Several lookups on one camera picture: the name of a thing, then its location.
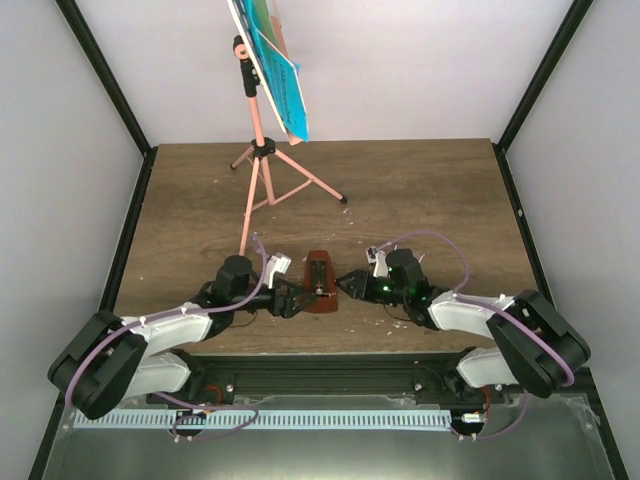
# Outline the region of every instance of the tripod leg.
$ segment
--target tripod leg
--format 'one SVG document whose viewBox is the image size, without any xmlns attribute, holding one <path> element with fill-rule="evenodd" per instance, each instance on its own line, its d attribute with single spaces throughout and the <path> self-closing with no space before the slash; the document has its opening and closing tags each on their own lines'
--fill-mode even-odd
<svg viewBox="0 0 640 480">
<path fill-rule="evenodd" d="M 318 185 L 320 188 L 322 188 L 323 190 L 325 190 L 327 193 L 330 193 L 331 195 L 333 195 L 334 197 L 336 197 L 338 200 L 340 200 L 342 203 L 347 203 L 347 197 L 345 197 L 344 195 L 342 195 L 340 192 L 338 192 L 337 190 L 331 188 L 329 185 L 327 185 L 326 183 L 324 183 L 322 180 L 320 180 L 318 177 L 316 177 L 313 173 L 311 173 L 309 170 L 307 170 L 306 168 L 304 168 L 302 165 L 298 164 L 298 162 L 296 162 L 294 159 L 292 159 L 291 157 L 285 155 L 284 153 L 282 153 L 280 150 L 276 149 L 276 155 L 278 156 L 278 158 L 280 158 L 282 161 L 288 163 L 289 165 L 291 165 L 293 168 L 295 168 L 296 170 L 298 170 L 301 174 L 303 174 L 305 177 L 307 177 L 309 180 L 311 180 L 313 183 L 315 183 L 316 185 Z"/>
<path fill-rule="evenodd" d="M 240 240 L 240 255 L 244 255 L 247 247 L 247 237 L 249 236 L 249 224 L 251 223 L 251 210 L 253 209 L 253 199 L 256 196 L 256 183 L 258 183 L 258 173 L 260 171 L 260 160 L 253 160 L 253 170 L 251 171 L 251 183 L 249 184 L 249 195 L 247 196 L 247 208 L 244 211 L 244 225 L 242 226 L 242 239 Z"/>
<path fill-rule="evenodd" d="M 260 160 L 262 163 L 262 180 L 264 181 L 264 186 L 267 189 L 267 201 L 269 205 L 274 205 L 276 203 L 276 196 L 273 193 L 273 183 L 271 182 L 271 169 L 269 168 L 269 157 L 264 157 Z"/>
<path fill-rule="evenodd" d="M 253 150 L 253 146 L 250 146 L 249 148 L 247 148 L 244 153 L 242 155 L 240 155 L 237 160 L 235 160 L 231 165 L 229 165 L 231 167 L 231 170 L 235 170 L 236 168 L 238 168 L 238 165 L 240 165 L 242 162 L 244 162 L 247 158 L 249 158 L 249 155 L 251 154 L 251 151 Z"/>
</svg>

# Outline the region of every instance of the black tripod clamp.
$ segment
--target black tripod clamp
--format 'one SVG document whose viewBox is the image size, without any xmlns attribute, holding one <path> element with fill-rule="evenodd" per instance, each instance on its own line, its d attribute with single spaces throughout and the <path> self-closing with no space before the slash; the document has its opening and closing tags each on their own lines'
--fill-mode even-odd
<svg viewBox="0 0 640 480">
<path fill-rule="evenodd" d="M 242 83 L 244 84 L 244 94 L 247 98 L 253 98 L 258 95 L 257 86 L 260 85 L 260 78 L 253 66 L 251 58 L 249 58 L 249 50 L 244 44 L 244 40 L 240 35 L 236 35 L 233 39 L 233 53 L 240 60 L 240 71 L 242 72 Z"/>
</svg>

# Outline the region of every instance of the wood surface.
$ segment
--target wood surface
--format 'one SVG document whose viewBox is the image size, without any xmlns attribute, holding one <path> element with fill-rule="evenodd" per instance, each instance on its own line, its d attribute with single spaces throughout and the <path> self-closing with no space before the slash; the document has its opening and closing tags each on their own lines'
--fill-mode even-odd
<svg viewBox="0 0 640 480">
<path fill-rule="evenodd" d="M 535 288 L 507 193 L 488 140 L 314 142 L 282 150 L 347 195 L 343 205 L 312 185 L 282 203 L 253 213 L 252 230 L 269 252 L 293 259 L 288 278 L 302 280 L 303 258 L 328 250 L 336 275 L 366 268 L 365 247 L 406 232 L 431 229 L 447 235 L 467 256 L 469 294 L 517 294 Z M 116 312 L 148 314 L 175 307 L 215 278 L 228 255 L 238 252 L 250 180 L 248 162 L 229 163 L 245 144 L 163 145 L 153 168 L 120 289 Z M 276 195 L 303 177 L 271 157 Z M 259 184 L 256 201 L 265 198 Z M 404 246 L 425 253 L 432 282 L 453 287 L 462 278 L 460 259 L 437 238 Z M 259 270 L 259 257 L 248 249 Z M 188 346 L 200 353 L 329 353 L 451 351 L 489 346 L 462 332 L 432 332 L 394 320 L 378 305 L 344 294 L 328 315 L 292 319 L 261 312 L 246 328 L 227 329 Z M 396 315 L 404 317 L 401 310 Z M 250 320 L 236 315 L 236 324 Z"/>
</svg>

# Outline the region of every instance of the tripod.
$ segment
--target tripod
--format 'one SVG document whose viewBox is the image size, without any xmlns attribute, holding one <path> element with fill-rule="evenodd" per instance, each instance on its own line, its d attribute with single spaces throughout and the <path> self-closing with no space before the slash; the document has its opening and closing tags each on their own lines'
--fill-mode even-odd
<svg viewBox="0 0 640 480">
<path fill-rule="evenodd" d="M 276 142 L 271 138 L 265 137 L 262 132 L 262 122 L 260 121 L 260 111 L 258 110 L 257 100 L 257 86 L 260 85 L 260 79 L 255 72 L 253 62 L 249 58 L 249 52 L 245 47 L 242 37 L 236 36 L 233 41 L 233 53 L 240 60 L 240 70 L 242 71 L 242 80 L 244 83 L 244 92 L 249 100 L 249 109 L 251 111 L 251 121 L 253 122 L 253 129 L 256 134 L 255 140 L 251 141 L 251 146 L 247 148 L 236 161 L 231 164 L 231 169 L 235 170 L 245 160 L 248 160 L 252 165 L 251 171 L 251 183 L 249 184 L 249 195 L 247 197 L 247 208 L 244 213 L 244 225 L 242 227 L 242 239 L 240 240 L 240 255 L 244 255 L 244 251 L 247 245 L 247 237 L 249 235 L 249 224 L 251 223 L 251 212 L 257 210 L 264 205 L 276 205 L 281 201 L 295 195 L 303 188 L 308 187 L 312 183 L 315 183 L 327 193 L 333 195 L 342 203 L 347 203 L 347 197 L 342 195 L 337 190 L 331 188 L 325 182 L 316 177 L 309 170 L 298 164 L 288 155 L 285 155 L 276 148 Z M 269 155 L 275 155 L 283 162 L 287 163 L 302 175 L 307 177 L 307 181 L 294 188 L 288 193 L 277 197 L 273 191 L 273 183 L 271 177 L 271 170 L 269 168 Z M 263 181 L 265 189 L 267 191 L 267 199 L 262 202 L 254 204 L 254 198 L 256 193 L 256 184 L 258 177 Z"/>
</svg>

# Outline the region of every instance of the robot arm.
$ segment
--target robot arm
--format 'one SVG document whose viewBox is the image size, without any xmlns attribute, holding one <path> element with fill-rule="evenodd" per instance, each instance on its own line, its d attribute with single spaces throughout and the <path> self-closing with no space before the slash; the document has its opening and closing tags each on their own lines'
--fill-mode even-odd
<svg viewBox="0 0 640 480">
<path fill-rule="evenodd" d="M 356 270 L 339 278 L 338 286 L 352 298 L 400 305 L 419 326 L 463 330 L 493 339 L 496 348 L 476 348 L 457 365 L 458 377 L 470 387 L 520 384 L 546 398 L 567 382 L 567 375 L 540 343 L 548 345 L 571 372 L 591 356 L 584 339 L 539 292 L 526 290 L 515 297 L 497 298 L 458 295 L 431 285 L 411 250 L 394 250 L 386 256 L 375 253 L 367 250 L 367 257 L 376 263 L 373 273 Z M 377 265 L 381 261 L 386 268 Z M 387 275 L 377 274 L 385 270 Z M 514 326 L 500 313 L 525 328 Z M 540 342 L 534 341 L 530 332 L 535 332 Z"/>
<path fill-rule="evenodd" d="M 240 309 L 249 313 L 266 309 L 273 316 L 290 318 L 312 303 L 313 295 L 277 277 L 289 264 L 284 255 L 274 255 L 264 284 Z M 103 339 L 123 326 L 140 323 L 91 362 L 75 386 L 73 404 L 87 418 L 96 419 L 123 399 L 142 394 L 179 392 L 180 397 L 191 400 L 202 390 L 202 367 L 183 351 L 167 350 L 222 333 L 233 323 L 236 310 L 207 313 L 206 309 L 242 302 L 255 289 L 251 282 L 257 278 L 251 262 L 234 255 L 225 260 L 214 281 L 205 283 L 195 297 L 174 310 L 148 317 L 97 312 L 53 363 L 48 378 L 66 392 L 80 364 Z"/>
</svg>

